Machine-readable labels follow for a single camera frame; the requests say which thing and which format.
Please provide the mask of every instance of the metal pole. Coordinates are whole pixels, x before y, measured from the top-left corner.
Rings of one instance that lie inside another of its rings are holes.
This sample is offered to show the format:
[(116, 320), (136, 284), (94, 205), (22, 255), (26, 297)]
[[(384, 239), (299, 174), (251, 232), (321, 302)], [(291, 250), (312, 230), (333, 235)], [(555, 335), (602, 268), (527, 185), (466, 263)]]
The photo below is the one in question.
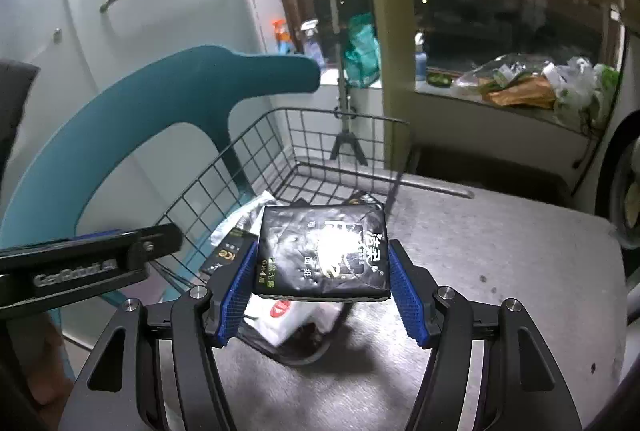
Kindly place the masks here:
[[(334, 28), (335, 58), (338, 64), (338, 107), (340, 112), (349, 113), (347, 83), (344, 80), (344, 68), (342, 67), (342, 47), (340, 46), (340, 25), (338, 23), (338, 4), (336, 0), (329, 0), (331, 9), (331, 23)], [(341, 115), (342, 130), (349, 131), (349, 115)]]

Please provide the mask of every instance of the plastic bag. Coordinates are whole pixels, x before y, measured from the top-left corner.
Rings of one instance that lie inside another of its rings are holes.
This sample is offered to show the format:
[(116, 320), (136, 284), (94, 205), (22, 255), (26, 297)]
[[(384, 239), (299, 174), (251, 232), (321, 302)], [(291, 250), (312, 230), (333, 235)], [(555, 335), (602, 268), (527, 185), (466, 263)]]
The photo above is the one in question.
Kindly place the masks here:
[(269, 191), (265, 191), (262, 194), (252, 198), (251, 201), (244, 204), (242, 207), (238, 207), (232, 212), (225, 220), (221, 221), (215, 231), (209, 236), (209, 241), (212, 247), (217, 247), (222, 241), (223, 237), (234, 228), (239, 227), (250, 233), (254, 233), (256, 236), (260, 234), (260, 225), (262, 224), (262, 213), (266, 205), (282, 205), (277, 201)]
[(539, 77), (552, 60), (532, 54), (507, 54), (466, 72), (451, 85), (459, 95), (485, 96), (494, 91), (505, 90), (527, 77)]
[(567, 64), (549, 64), (544, 75), (556, 94), (554, 112), (561, 124), (582, 129), (595, 90), (595, 75), (589, 59), (574, 57)]
[(544, 77), (527, 77), (506, 90), (493, 91), (486, 99), (498, 106), (535, 106), (552, 109), (556, 94)]
[(334, 327), (343, 303), (264, 299), (252, 294), (244, 310), (244, 322), (255, 328), (265, 340), (279, 347), (306, 323), (326, 334)]
[(342, 54), (350, 86), (369, 88), (380, 78), (380, 44), (373, 35), (370, 13), (349, 19), (350, 45)]
[(595, 88), (590, 105), (591, 127), (604, 129), (613, 106), (613, 97), (620, 81), (620, 73), (606, 64), (596, 64), (593, 67)]

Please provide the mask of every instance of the food package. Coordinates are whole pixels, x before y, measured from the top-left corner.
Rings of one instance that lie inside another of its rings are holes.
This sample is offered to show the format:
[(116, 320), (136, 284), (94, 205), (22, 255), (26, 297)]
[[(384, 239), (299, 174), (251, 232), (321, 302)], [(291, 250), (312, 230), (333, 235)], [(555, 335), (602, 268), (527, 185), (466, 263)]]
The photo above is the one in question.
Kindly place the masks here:
[(527, 105), (553, 109), (556, 94), (545, 77), (529, 77), (511, 88), (487, 94), (486, 99), (499, 106)]
[(275, 299), (389, 299), (385, 213), (376, 205), (267, 207), (254, 293)]
[(252, 234), (249, 231), (244, 231), (239, 227), (232, 228), (229, 233), (222, 238), (222, 241), (217, 245), (213, 252), (209, 254), (209, 257), (204, 260), (204, 263), (200, 266), (200, 272), (208, 275), (212, 275), (214, 271), (220, 267), (228, 265), (236, 259), (236, 255), (242, 249), (245, 242), (255, 242), (258, 237), (256, 234)]
[(369, 88), (380, 79), (380, 44), (374, 35), (371, 13), (349, 19), (349, 43), (342, 52), (349, 86)]
[(461, 96), (485, 96), (505, 90), (524, 78), (539, 77), (549, 62), (550, 58), (539, 55), (503, 55), (458, 77), (453, 81), (451, 90)]

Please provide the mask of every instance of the blue rubber pad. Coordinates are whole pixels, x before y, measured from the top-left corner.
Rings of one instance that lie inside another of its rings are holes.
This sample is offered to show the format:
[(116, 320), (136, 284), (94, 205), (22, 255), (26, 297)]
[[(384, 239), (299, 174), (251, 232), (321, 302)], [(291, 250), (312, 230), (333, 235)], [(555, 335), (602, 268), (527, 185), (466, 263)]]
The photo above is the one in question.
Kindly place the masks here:
[(220, 327), (216, 337), (221, 346), (226, 346), (231, 337), (238, 333), (244, 310), (254, 285), (255, 259), (258, 244), (252, 244), (231, 285), (220, 310)]
[(429, 338), (429, 332), (424, 326), (424, 308), (391, 245), (389, 245), (389, 274), (391, 295), (400, 312), (404, 329), (419, 346), (423, 346)]

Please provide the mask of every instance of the red logo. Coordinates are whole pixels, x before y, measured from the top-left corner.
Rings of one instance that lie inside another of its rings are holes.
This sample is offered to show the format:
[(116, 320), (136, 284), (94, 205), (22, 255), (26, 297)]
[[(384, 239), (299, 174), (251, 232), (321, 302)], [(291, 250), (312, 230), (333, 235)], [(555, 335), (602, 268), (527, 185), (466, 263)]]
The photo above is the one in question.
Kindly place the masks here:
[(282, 317), (284, 314), (286, 314), (289, 311), (290, 307), (291, 307), (291, 301), (289, 301), (288, 299), (283, 299), (283, 300), (277, 301), (271, 307), (271, 311), (269, 313), (273, 318)]

